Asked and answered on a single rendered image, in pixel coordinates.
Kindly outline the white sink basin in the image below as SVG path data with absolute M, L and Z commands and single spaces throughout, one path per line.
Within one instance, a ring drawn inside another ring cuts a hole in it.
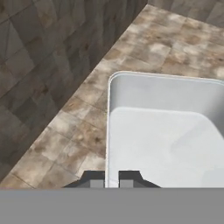
M 106 185 L 224 188 L 224 80 L 121 71 L 108 81 Z

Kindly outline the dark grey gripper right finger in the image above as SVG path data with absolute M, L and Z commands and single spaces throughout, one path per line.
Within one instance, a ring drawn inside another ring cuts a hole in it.
M 120 188 L 158 188 L 158 185 L 143 179 L 140 171 L 119 171 Z

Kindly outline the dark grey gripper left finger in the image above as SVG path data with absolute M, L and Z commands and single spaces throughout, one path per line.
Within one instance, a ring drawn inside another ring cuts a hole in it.
M 65 185 L 65 188 L 103 188 L 104 186 L 104 171 L 84 171 L 80 179 Z

